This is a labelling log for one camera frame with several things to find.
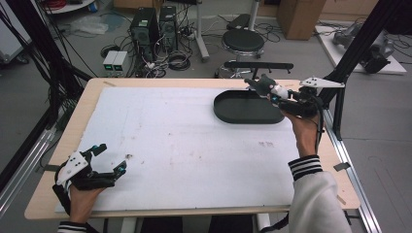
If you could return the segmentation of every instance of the computer tower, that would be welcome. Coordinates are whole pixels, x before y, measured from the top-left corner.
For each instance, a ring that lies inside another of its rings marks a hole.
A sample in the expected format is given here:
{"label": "computer tower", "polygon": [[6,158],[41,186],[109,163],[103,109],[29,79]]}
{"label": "computer tower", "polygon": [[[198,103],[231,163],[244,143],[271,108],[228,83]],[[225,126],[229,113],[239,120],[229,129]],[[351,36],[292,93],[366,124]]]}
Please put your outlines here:
{"label": "computer tower", "polygon": [[160,8],[158,17],[160,38],[163,51],[174,51],[178,49],[178,28],[176,20],[176,7],[163,6]]}
{"label": "computer tower", "polygon": [[147,61],[156,61],[159,40],[155,8],[139,8],[130,24],[132,40],[137,42],[139,54]]}

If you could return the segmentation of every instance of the round stool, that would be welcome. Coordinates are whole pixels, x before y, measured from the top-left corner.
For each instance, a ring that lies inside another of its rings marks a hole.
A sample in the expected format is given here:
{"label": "round stool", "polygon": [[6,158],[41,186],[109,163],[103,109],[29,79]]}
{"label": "round stool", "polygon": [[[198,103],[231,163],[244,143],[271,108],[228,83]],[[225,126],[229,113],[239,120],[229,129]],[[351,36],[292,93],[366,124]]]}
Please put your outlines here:
{"label": "round stool", "polygon": [[[223,34],[222,46],[236,54],[236,61],[241,61],[242,56],[260,55],[264,46],[263,38],[258,33],[245,29],[233,29]],[[221,66],[222,70],[229,71],[228,68]],[[241,74],[251,73],[252,71],[240,71],[239,68],[233,71],[231,78],[242,78]]]}

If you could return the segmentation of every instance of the sleeve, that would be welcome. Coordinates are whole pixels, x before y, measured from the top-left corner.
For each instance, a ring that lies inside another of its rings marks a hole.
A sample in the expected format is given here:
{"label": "sleeve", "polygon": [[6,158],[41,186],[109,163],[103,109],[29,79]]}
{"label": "sleeve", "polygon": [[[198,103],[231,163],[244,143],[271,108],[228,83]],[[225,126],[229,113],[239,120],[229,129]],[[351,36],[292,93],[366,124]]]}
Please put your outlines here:
{"label": "sleeve", "polygon": [[71,221],[61,221],[57,233],[86,233],[86,225]]}
{"label": "sleeve", "polygon": [[319,157],[304,156],[289,166],[294,179],[290,232],[352,232],[337,200],[336,180],[323,171]]}

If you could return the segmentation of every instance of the floor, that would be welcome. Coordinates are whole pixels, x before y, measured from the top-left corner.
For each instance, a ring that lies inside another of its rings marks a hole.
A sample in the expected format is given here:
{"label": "floor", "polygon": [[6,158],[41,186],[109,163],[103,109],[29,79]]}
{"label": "floor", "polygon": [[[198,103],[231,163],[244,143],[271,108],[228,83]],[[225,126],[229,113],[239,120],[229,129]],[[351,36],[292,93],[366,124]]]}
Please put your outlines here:
{"label": "floor", "polygon": [[[210,0],[204,1],[203,7],[203,29],[208,30],[205,34],[210,35],[205,36],[204,40],[210,60],[202,63],[197,45],[193,43],[190,68],[184,72],[167,71],[164,79],[213,78],[220,65],[234,58],[233,54],[222,49],[221,39],[214,36],[222,35],[225,29],[225,21],[216,15],[232,20],[232,14],[249,12],[250,1],[239,0],[233,6],[227,1]],[[102,2],[99,12],[94,15],[109,13],[111,9],[110,2]],[[64,24],[87,15],[89,12],[79,10],[56,16],[56,20],[64,27]],[[193,8],[190,9],[189,16],[194,18]],[[73,48],[98,77],[106,76],[101,65],[104,59],[100,56],[101,49],[114,41],[119,43],[121,39],[118,36],[126,36],[129,23],[122,17],[106,16],[105,20],[110,21],[112,27],[104,35],[72,33],[67,36]],[[263,22],[277,25],[275,18],[257,19],[257,23]],[[304,80],[311,76],[324,77],[333,70],[332,63],[318,38],[312,37],[309,41],[290,41],[284,39],[282,33],[276,35],[280,42],[266,42],[260,61],[289,62],[293,63],[294,68],[291,74],[273,70],[269,77],[275,80]],[[274,35],[270,35],[270,39],[278,40]],[[402,40],[412,43],[409,38],[402,37]],[[412,54],[412,49],[401,51]],[[75,66],[91,74],[73,50],[69,49],[69,55]],[[410,56],[398,51],[394,53],[394,57],[397,61],[412,62]],[[412,89],[409,75],[412,66],[403,64],[403,67],[408,73],[402,76],[353,73],[347,83],[342,120],[343,141],[383,232],[412,232],[412,105],[408,102]],[[48,107],[47,96],[48,86],[32,62],[27,65],[11,63],[1,68],[0,170],[4,169]],[[49,156],[49,153],[45,156],[44,163]],[[16,199],[0,219],[0,233],[55,232],[57,220],[32,221],[24,218],[25,207],[40,177],[41,171],[33,172],[17,193]],[[271,215],[271,221],[276,222],[281,217]],[[186,232],[207,232],[208,220],[208,216],[185,217]],[[364,232],[359,220],[353,219],[352,223],[354,232]],[[98,230],[102,229],[101,219],[93,219],[91,224]],[[120,219],[111,219],[109,232],[120,232],[120,225]]]}

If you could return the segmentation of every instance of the black oval tray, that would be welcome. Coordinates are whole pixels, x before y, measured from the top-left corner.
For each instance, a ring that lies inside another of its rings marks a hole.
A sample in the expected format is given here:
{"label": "black oval tray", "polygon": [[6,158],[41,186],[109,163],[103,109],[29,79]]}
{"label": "black oval tray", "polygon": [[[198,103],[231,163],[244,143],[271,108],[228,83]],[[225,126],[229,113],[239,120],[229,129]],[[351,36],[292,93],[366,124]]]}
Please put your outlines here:
{"label": "black oval tray", "polygon": [[273,124],[285,117],[279,108],[253,90],[227,90],[216,96],[215,115],[224,122],[236,124]]}

